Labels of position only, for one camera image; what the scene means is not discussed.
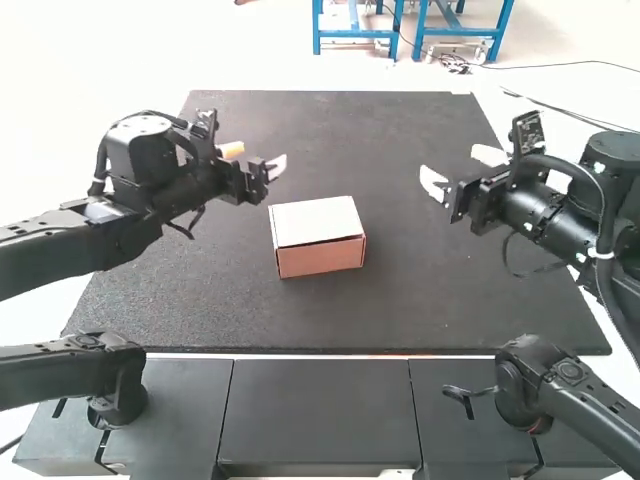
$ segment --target floor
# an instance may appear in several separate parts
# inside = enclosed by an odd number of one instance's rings
[[[463,21],[491,23],[499,6],[499,0],[469,0]],[[403,19],[410,41],[415,16]],[[113,120],[142,108],[176,112],[195,88],[473,91],[507,146],[512,116],[531,104],[502,95],[496,88],[502,85],[640,130],[638,74],[580,65],[476,68],[472,76],[452,76],[439,65],[412,62],[405,42],[395,65],[371,46],[334,46],[313,57],[310,17],[311,2],[300,0],[254,0],[242,7],[231,0],[4,2],[0,225],[82,197],[98,141]],[[638,18],[638,0],[517,0],[496,66],[598,59],[640,69],[632,23]],[[436,15],[432,21],[439,23]],[[554,155],[576,158],[596,131],[554,112],[544,115]],[[87,282],[69,279],[3,302],[0,344],[56,338]],[[593,308],[614,355],[587,361],[640,404],[640,374],[602,309]],[[0,415],[0,445],[24,431],[34,409]],[[11,465],[10,457],[0,458],[0,478],[35,478]]]

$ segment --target black cable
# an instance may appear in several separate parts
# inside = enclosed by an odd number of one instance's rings
[[[541,155],[537,153],[525,155],[520,159],[520,162],[522,164],[532,163],[533,165],[556,170],[584,183],[593,183],[600,193],[600,208],[602,209],[600,221],[598,222],[596,251],[601,254],[606,254],[613,250],[614,224],[616,219],[615,205],[613,202],[607,201],[605,189],[589,170],[578,163],[567,162],[552,155]]]
[[[631,354],[636,368],[640,369],[640,345],[638,345],[638,342],[636,341],[637,337],[634,335],[630,322],[627,320],[624,312],[620,308],[615,291],[613,290],[612,275],[614,261],[614,259],[596,260],[596,288],[600,295],[600,299],[602,300],[602,306],[607,312],[611,323],[613,323],[613,326],[622,339],[622,343],[627,347],[627,350]]]
[[[560,270],[561,268],[564,268],[567,266],[567,262],[559,261],[559,262],[548,263],[541,267],[535,268],[530,272],[514,272],[513,270],[511,270],[511,267],[509,266],[509,242],[517,233],[518,232],[513,230],[502,241],[502,264],[504,265],[504,268],[507,269],[507,272],[509,272],[510,275],[523,280],[525,278],[530,278],[533,275],[536,275],[538,273],[554,272],[556,270]]]
[[[456,387],[455,385],[443,385],[442,386],[442,394],[445,397],[452,398],[453,400],[460,401],[462,397],[469,398],[478,398],[484,397],[485,395],[489,395],[491,393],[496,393],[498,391],[497,386],[483,388],[482,390],[471,391],[466,388]]]
[[[398,20],[398,17],[396,17],[395,12],[394,12],[393,10],[391,10],[387,5],[384,5],[384,4],[383,4],[382,6],[383,6],[384,8],[386,8],[386,9],[389,11],[389,13],[391,14],[391,16],[393,17],[393,20],[394,20],[394,22],[395,22],[394,24],[400,25],[400,24],[401,24],[401,22],[400,22],[400,20]],[[399,36],[399,37],[400,37],[400,38],[401,38],[405,43],[409,44],[409,46],[411,46],[411,47],[413,47],[413,48],[416,48],[416,44],[415,44],[415,43],[410,42],[409,40],[407,40],[407,39],[405,38],[405,36],[404,36],[404,35],[402,35],[402,32],[400,31],[400,28],[399,28],[399,27],[398,27],[398,36]],[[424,53],[425,55],[427,54],[427,52],[425,52],[425,51],[424,51],[424,50],[422,50],[422,49],[420,49],[420,51],[421,51],[422,53]]]
[[[587,124],[592,125],[592,126],[597,127],[597,128],[601,128],[603,130],[609,130],[609,131],[613,130],[612,128],[609,128],[609,127],[605,126],[605,125],[610,125],[612,127],[617,128],[618,130],[627,130],[627,131],[632,132],[632,133],[639,133],[640,134],[640,131],[634,130],[633,128],[624,127],[622,125],[618,125],[616,123],[608,122],[606,120],[600,120],[600,119],[597,119],[597,118],[588,117],[587,115],[583,115],[581,113],[572,112],[571,110],[567,110],[566,108],[549,105],[548,103],[541,102],[540,100],[536,100],[536,99],[531,98],[531,97],[527,97],[526,95],[522,95],[520,93],[514,92],[513,90],[510,90],[510,89],[508,89],[506,87],[503,87],[503,86],[500,86],[500,88],[504,91],[505,95],[509,95],[510,97],[515,97],[515,98],[526,98],[531,103],[535,103],[536,105],[540,105],[541,107],[545,107],[545,108],[548,108],[550,110],[554,110],[556,112],[562,113],[563,115],[567,115],[567,116],[572,117],[572,118],[574,118],[576,120],[579,120],[581,122],[587,123]]]
[[[184,227],[183,227],[183,226],[181,226],[181,225],[177,225],[177,224],[173,223],[171,220],[167,220],[167,221],[165,222],[165,225],[166,225],[167,227],[171,227],[171,228],[173,228],[174,230],[176,230],[176,231],[180,232],[180,233],[181,233],[181,234],[183,234],[185,237],[187,237],[189,240],[195,240],[195,239],[196,239],[196,237],[194,237],[194,236],[193,236],[193,233],[191,233],[188,229],[184,228]]]
[[[468,75],[471,73],[471,64],[455,53],[443,53],[438,56],[438,61],[449,73],[456,75]]]
[[[489,67],[487,65],[475,65],[475,66],[480,68],[486,68],[487,70],[521,70],[521,69],[528,69],[528,68],[564,67],[568,65],[583,65],[583,64],[590,64],[590,63],[596,63],[596,64],[599,63],[601,65],[609,65],[611,67],[621,68],[623,70],[628,70],[630,72],[640,73],[640,70],[636,70],[635,68],[627,67],[625,65],[620,65],[618,63],[605,62],[602,60],[580,60],[577,62],[542,63],[538,65],[517,65],[513,67]]]
[[[109,129],[116,127],[120,122],[123,122],[129,118],[137,117],[139,115],[155,115],[158,117],[162,117],[166,120],[169,120],[174,127],[177,127],[180,130],[189,130],[191,128],[191,131],[193,133],[195,133],[196,135],[202,138],[207,134],[207,132],[201,127],[190,125],[188,121],[182,118],[178,118],[178,117],[174,117],[173,115],[168,115],[166,113],[158,112],[157,110],[141,110],[137,113],[132,113],[131,115],[127,115],[126,117],[123,117],[117,122],[114,122],[113,124],[111,124],[111,127]],[[98,146],[98,153],[96,155],[96,167],[93,172],[94,180],[91,183],[89,190],[87,191],[87,195],[90,197],[99,196],[104,193],[105,180],[107,178],[107,174],[109,173],[107,171],[107,147],[105,143],[105,137],[106,135],[102,137],[102,139],[100,140],[100,145]],[[182,144],[180,144],[179,146],[187,150],[189,153],[191,153],[191,156],[194,157],[193,152],[191,150],[189,150],[188,148],[185,148]],[[196,166],[198,163],[197,153],[194,158],[195,158],[194,166]]]
[[[20,435],[18,438],[14,438],[13,440],[11,440],[6,445],[3,445],[2,447],[0,447],[0,455],[3,455],[5,453],[7,453],[13,447],[15,447],[17,444],[19,444],[22,441],[23,437],[24,437],[24,435]]]
[[[206,212],[206,210],[207,210],[207,207],[204,204],[200,205],[196,209],[196,215],[193,217],[191,222],[189,222],[189,227],[187,228],[187,230],[189,230],[189,232],[191,232],[191,230],[193,230],[193,228],[198,224],[198,222],[200,221],[200,219],[202,218],[202,216],[204,215],[204,212]]]

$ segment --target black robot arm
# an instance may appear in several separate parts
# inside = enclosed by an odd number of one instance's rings
[[[69,397],[88,398],[96,428],[128,425],[144,410],[142,347],[109,332],[0,348],[0,411]]]
[[[98,149],[88,198],[0,227],[0,301],[131,261],[162,236],[164,224],[193,238],[191,228],[213,198],[259,204],[286,157],[251,161],[243,171],[215,145],[217,129],[215,111],[198,112],[195,124],[152,111],[115,123]],[[104,192],[108,178],[111,193]],[[189,227],[172,222],[189,211],[196,212]]]
[[[523,335],[496,355],[496,377],[496,407],[507,423],[541,435],[561,421],[640,478],[640,410],[578,357]]]
[[[476,235],[508,225],[576,268],[638,363],[640,135],[597,133],[574,164],[546,155],[540,115],[530,112],[513,120],[511,140],[508,164],[451,182],[423,166],[421,182],[451,223],[468,216]],[[546,185],[551,170],[572,178],[566,195]]]

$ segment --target blue metal frame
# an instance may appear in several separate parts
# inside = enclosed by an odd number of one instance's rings
[[[388,38],[390,39],[389,58],[396,60],[398,42],[400,41],[400,22],[404,10],[404,0],[396,0],[394,8],[393,27],[391,30],[362,30],[358,20],[357,0],[349,0],[350,30],[320,30],[320,15],[323,13],[323,0],[312,0],[313,15],[313,54],[320,55],[321,38]],[[376,14],[383,12],[383,0],[376,0]]]
[[[449,28],[430,28],[426,27],[427,21],[427,8],[430,3],[435,3],[440,9],[442,16],[447,21]],[[509,22],[509,16],[513,9],[514,0],[504,0],[502,3],[502,9],[500,10],[500,16],[498,17],[498,23],[495,28],[466,28],[463,27],[456,14],[462,14],[464,12],[465,0],[458,0],[456,4],[455,13],[451,10],[451,5],[446,0],[420,0],[420,13],[418,15],[418,29],[416,31],[416,41],[414,42],[413,58],[416,62],[420,60],[422,54],[422,45],[424,43],[424,37],[427,35],[438,36],[462,36],[462,37],[491,37],[493,39],[493,45],[489,49],[487,60],[494,62],[498,58],[498,52],[500,51],[500,45],[502,44],[502,38],[504,32],[507,29]]]

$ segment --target brown cardboard box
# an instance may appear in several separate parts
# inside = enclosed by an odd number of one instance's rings
[[[366,235],[352,197],[269,207],[280,278],[359,268]]]

